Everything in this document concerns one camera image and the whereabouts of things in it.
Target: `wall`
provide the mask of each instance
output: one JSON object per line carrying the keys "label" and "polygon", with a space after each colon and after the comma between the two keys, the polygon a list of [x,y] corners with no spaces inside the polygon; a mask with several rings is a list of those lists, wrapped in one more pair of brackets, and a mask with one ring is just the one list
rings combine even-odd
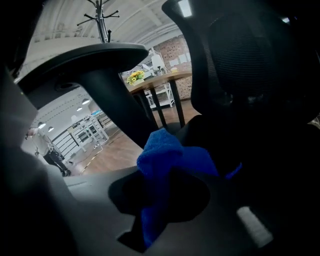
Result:
{"label": "wall", "polygon": [[[183,35],[176,36],[165,42],[162,42],[154,46],[154,50],[161,53],[164,64],[168,70],[171,70],[170,61],[174,59],[179,60],[179,55],[189,52],[187,42]],[[174,66],[178,71],[191,70],[191,62],[180,63]],[[189,99],[191,97],[192,77],[187,77],[177,81],[176,86],[178,88],[180,99]]]}

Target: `white ceiling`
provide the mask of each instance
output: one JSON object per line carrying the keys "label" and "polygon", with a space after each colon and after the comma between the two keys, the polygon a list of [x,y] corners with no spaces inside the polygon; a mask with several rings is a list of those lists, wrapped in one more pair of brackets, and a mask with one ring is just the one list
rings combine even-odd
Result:
{"label": "white ceiling", "polygon": [[[117,17],[105,19],[112,30],[111,41],[143,44],[147,48],[181,35],[178,26],[162,11],[166,0],[110,0],[103,6],[107,16],[118,10]],[[96,10],[87,0],[48,0],[39,18],[21,70],[24,77],[43,62],[75,48],[99,44]]]}
{"label": "white ceiling", "polygon": [[[163,13],[166,0],[110,0],[103,6],[104,15],[119,10],[120,18],[105,19],[112,30],[112,40],[146,44],[178,27]],[[64,37],[99,38],[97,24],[84,14],[95,16],[96,10],[87,0],[49,0],[35,29],[32,44]]]}

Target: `flower vase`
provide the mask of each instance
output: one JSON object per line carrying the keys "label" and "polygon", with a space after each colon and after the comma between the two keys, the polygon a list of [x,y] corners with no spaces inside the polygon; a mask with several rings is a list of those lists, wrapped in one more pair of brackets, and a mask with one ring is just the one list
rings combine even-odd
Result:
{"label": "flower vase", "polygon": [[136,85],[138,85],[138,84],[141,84],[142,82],[144,82],[145,80],[143,79],[143,78],[141,78],[141,79],[138,79],[138,80],[136,80],[136,81],[134,81],[133,83],[132,83],[132,85],[133,86],[136,86]]}

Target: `coat rack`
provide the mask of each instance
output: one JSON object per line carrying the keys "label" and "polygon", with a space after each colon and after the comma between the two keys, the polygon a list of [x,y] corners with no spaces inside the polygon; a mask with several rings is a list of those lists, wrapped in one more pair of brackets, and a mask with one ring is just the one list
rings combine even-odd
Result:
{"label": "coat rack", "polygon": [[104,10],[103,10],[103,6],[105,3],[109,2],[110,0],[106,0],[104,2],[102,2],[102,0],[96,0],[95,3],[92,0],[87,0],[90,3],[92,3],[95,7],[95,17],[91,17],[89,15],[87,15],[86,13],[84,14],[85,17],[89,18],[79,24],[77,24],[77,26],[89,22],[89,21],[96,21],[97,26],[98,26],[98,31],[99,31],[99,35],[100,35],[100,39],[102,43],[110,43],[111,41],[111,30],[110,29],[106,29],[106,25],[105,25],[105,19],[106,18],[119,18],[119,15],[115,15],[117,14],[119,11],[116,10],[115,12],[111,13],[108,16],[104,16]]}

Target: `wooden floor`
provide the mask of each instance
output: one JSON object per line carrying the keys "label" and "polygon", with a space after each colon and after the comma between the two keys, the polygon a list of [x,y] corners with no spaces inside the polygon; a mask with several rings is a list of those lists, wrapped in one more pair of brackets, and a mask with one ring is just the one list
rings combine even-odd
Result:
{"label": "wooden floor", "polygon": [[[186,123],[191,118],[199,114],[192,107],[189,100],[183,101],[181,104]],[[162,111],[167,123],[179,122],[175,105],[172,108],[164,108]],[[158,123],[158,126],[161,127],[162,125],[158,112],[153,111],[153,115]],[[126,136],[122,131],[119,131],[118,133],[116,133],[116,135],[112,136],[109,139],[109,142],[102,146],[102,149],[101,147],[98,147],[97,149],[92,151],[93,144],[89,145],[89,147],[91,147],[91,149],[88,148],[86,153],[79,154],[72,159],[75,164],[68,167],[73,175],[87,175],[93,173],[110,172],[118,169],[132,167],[136,165],[137,158],[142,152],[142,149],[130,138],[128,138],[128,136]],[[84,170],[84,168],[90,161],[91,163]]]}

